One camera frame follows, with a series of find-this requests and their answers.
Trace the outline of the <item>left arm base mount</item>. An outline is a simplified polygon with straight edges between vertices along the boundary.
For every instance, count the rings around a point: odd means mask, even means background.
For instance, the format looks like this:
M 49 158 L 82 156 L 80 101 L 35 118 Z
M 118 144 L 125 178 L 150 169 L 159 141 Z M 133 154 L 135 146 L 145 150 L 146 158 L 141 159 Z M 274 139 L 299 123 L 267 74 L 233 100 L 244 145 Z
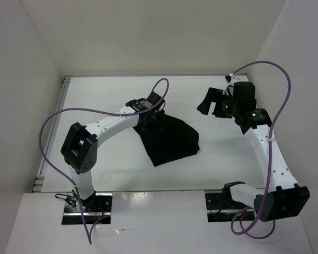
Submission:
M 57 193 L 55 198 L 65 202 L 62 225 L 80 225 L 83 224 L 79 203 L 72 193 Z M 86 224 L 93 224 L 98 219 L 105 216 L 99 224 L 110 224 L 112 209 L 112 193 L 96 193 L 93 204 L 89 207 L 83 206 L 83 215 Z

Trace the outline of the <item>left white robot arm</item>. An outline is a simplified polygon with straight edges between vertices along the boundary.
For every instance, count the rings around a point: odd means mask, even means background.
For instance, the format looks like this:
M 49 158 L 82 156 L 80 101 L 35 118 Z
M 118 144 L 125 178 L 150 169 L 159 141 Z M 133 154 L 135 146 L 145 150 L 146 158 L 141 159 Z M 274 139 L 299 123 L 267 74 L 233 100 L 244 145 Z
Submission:
M 91 170 L 96 164 L 100 145 L 138 125 L 158 130 L 163 121 L 164 105 L 165 100 L 151 92 L 147 98 L 128 101 L 113 116 L 86 125 L 78 122 L 71 125 L 60 152 L 70 169 L 77 207 L 87 212 L 95 205 Z

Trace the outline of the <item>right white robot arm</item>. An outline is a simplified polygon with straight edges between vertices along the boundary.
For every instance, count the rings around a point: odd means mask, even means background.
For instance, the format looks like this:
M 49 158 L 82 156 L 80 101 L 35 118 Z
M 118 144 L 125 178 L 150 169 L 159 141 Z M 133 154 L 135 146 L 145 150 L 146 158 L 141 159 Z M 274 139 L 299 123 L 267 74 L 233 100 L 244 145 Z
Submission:
M 206 115 L 211 104 L 217 118 L 231 119 L 249 141 L 264 177 L 265 189 L 244 182 L 232 182 L 222 189 L 222 202 L 228 208 L 242 203 L 252 208 L 262 222 L 297 216 L 310 197 L 306 186 L 299 186 L 279 149 L 272 120 L 263 108 L 257 108 L 252 82 L 233 84 L 232 94 L 210 87 L 197 110 Z

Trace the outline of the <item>black skirt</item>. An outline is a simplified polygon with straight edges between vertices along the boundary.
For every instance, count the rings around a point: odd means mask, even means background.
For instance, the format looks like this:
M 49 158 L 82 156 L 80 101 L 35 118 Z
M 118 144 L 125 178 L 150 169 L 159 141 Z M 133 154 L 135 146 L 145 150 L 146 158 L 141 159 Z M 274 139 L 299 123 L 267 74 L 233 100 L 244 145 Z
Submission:
M 134 127 L 153 166 L 193 156 L 200 150 L 199 133 L 186 122 L 164 115 L 159 129 L 148 130 L 142 124 Z

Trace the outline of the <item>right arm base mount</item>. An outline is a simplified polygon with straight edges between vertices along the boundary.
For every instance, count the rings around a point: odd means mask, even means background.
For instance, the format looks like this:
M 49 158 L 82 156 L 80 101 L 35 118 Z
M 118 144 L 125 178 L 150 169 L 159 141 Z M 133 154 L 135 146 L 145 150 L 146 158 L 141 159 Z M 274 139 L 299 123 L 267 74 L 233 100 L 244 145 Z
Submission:
M 221 192 L 205 192 L 205 202 L 208 223 L 230 222 L 239 210 L 245 208 L 238 202 L 228 205 Z

